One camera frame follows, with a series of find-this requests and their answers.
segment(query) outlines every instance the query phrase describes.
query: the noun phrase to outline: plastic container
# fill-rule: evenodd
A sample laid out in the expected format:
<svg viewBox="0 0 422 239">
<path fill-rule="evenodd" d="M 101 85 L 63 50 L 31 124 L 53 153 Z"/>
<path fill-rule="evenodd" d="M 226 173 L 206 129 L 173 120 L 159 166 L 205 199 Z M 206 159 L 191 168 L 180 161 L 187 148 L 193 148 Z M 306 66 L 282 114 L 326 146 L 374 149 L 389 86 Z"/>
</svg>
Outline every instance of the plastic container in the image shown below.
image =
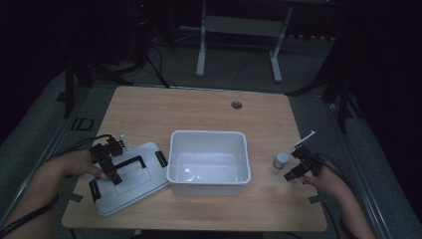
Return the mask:
<svg viewBox="0 0 422 239">
<path fill-rule="evenodd" d="M 175 131 L 167 179 L 176 194 L 239 194 L 251 180 L 245 135 L 238 131 Z"/>
</svg>

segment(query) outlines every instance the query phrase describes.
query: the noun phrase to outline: wooden table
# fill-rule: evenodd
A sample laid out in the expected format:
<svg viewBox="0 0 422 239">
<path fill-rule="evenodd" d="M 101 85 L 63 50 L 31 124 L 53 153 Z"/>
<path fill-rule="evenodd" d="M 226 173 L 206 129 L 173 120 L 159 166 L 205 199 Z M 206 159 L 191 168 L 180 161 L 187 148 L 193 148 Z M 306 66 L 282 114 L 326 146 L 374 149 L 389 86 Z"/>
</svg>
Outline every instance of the wooden table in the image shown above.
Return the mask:
<svg viewBox="0 0 422 239">
<path fill-rule="evenodd" d="M 232 108 L 233 102 L 242 108 Z M 310 204 L 317 191 L 283 175 L 299 161 L 291 157 L 277 173 L 272 163 L 280 151 L 300 139 L 286 96 L 157 88 L 118 88 L 99 134 L 124 133 L 129 147 L 156 142 L 168 158 L 170 136 L 177 129 L 236 130 L 245 134 L 252 179 L 237 196 L 175 195 L 168 186 L 120 212 L 102 217 L 92 201 L 87 178 L 63 217 L 70 228 L 124 228 L 228 231 L 323 231 L 320 203 Z"/>
</svg>

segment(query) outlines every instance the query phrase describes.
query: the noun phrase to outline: metal stand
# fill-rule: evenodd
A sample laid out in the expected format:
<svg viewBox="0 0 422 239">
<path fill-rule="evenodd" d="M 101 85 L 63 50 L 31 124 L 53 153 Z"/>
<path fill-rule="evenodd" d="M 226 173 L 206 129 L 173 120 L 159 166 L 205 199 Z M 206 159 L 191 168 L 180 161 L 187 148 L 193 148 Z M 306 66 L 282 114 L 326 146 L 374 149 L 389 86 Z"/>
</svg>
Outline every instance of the metal stand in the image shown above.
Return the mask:
<svg viewBox="0 0 422 239">
<path fill-rule="evenodd" d="M 198 65 L 196 76 L 203 77 L 205 70 L 205 34 L 206 32 L 220 32 L 231 34 L 244 34 L 265 37 L 277 37 L 277 44 L 274 50 L 270 51 L 270 61 L 273 68 L 274 81 L 280 83 L 282 74 L 280 70 L 279 56 L 280 48 L 285 38 L 289 20 L 292 16 L 293 8 L 289 7 L 284 21 L 269 21 L 244 18 L 230 18 L 207 15 L 206 0 L 202 1 L 202 21 L 201 21 L 201 45 L 199 49 Z"/>
</svg>

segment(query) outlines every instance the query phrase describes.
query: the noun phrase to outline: hand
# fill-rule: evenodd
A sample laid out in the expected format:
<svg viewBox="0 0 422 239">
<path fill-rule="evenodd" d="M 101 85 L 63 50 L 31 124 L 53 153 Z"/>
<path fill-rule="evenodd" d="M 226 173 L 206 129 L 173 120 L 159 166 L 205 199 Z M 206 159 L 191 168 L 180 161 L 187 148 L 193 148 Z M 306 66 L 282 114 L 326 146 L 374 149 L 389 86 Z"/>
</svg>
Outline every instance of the hand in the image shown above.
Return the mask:
<svg viewBox="0 0 422 239">
<path fill-rule="evenodd" d="M 302 183 L 310 184 L 316 189 L 323 191 L 324 193 L 338 199 L 339 197 L 351 193 L 350 188 L 345 182 L 338 177 L 331 169 L 323 165 L 320 168 L 319 175 L 316 177 L 303 176 L 299 180 Z"/>
<path fill-rule="evenodd" d="M 99 178 L 106 178 L 103 171 L 93 165 L 91 154 L 88 150 L 65 153 L 49 160 L 44 166 L 51 168 L 51 171 L 60 173 L 61 177 L 69 175 L 83 176 L 87 173 Z"/>
</svg>

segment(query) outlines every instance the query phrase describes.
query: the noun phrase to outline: gray carpet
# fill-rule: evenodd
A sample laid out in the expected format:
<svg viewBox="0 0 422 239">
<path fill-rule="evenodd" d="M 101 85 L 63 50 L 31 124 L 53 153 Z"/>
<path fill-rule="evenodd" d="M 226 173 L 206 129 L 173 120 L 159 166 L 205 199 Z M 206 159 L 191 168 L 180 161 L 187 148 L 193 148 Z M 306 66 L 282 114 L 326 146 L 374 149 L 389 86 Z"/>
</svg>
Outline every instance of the gray carpet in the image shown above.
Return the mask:
<svg viewBox="0 0 422 239">
<path fill-rule="evenodd" d="M 165 45 L 156 46 L 163 56 L 162 76 L 170 86 L 201 89 L 219 89 L 283 94 L 310 83 L 317 74 L 332 42 L 324 40 L 303 41 L 287 39 L 279 61 L 284 81 L 273 81 L 269 56 L 266 51 L 250 49 L 227 50 L 210 44 L 207 51 L 205 76 L 196 78 L 198 49 L 189 41 L 181 41 L 171 50 Z M 160 58 L 157 51 L 149 57 L 158 68 Z M 123 76 L 137 86 L 159 85 L 150 65 L 143 71 Z M 0 211 L 5 212 L 13 202 L 22 181 L 52 151 L 74 143 L 81 138 L 94 136 L 100 127 L 108 102 L 116 85 L 96 75 L 98 83 L 92 89 L 77 87 L 77 108 L 63 119 L 64 104 L 55 101 L 64 90 L 64 74 L 57 76 L 34 103 L 26 117 L 0 148 Z M 422 227 L 413 214 L 400 186 L 394 178 L 385 156 L 364 119 L 354 117 L 346 122 L 348 134 L 339 132 L 335 124 L 336 109 L 322 103 L 318 96 L 323 87 L 304 96 L 290 98 L 295 118 L 302 136 L 311 130 L 316 135 L 307 142 L 313 152 L 332 157 L 345 175 L 352 181 L 362 208 L 379 238 L 420 238 Z M 75 119 L 94 120 L 92 130 L 72 130 Z M 66 180 L 62 191 L 72 191 L 75 182 Z M 324 195 L 329 213 L 335 223 L 339 213 L 335 202 Z M 58 205 L 56 238 L 72 238 L 69 229 L 61 226 L 61 217 L 66 201 Z M 335 238 L 335 227 L 325 211 L 328 228 L 321 233 L 294 232 L 301 238 Z M 77 229 L 78 238 L 128 238 L 132 231 Z M 215 234 L 193 232 L 145 231 L 142 238 L 206 238 Z M 262 232 L 254 238 L 293 238 L 284 232 Z M 246 238 L 245 234 L 219 234 L 219 238 Z"/>
</svg>

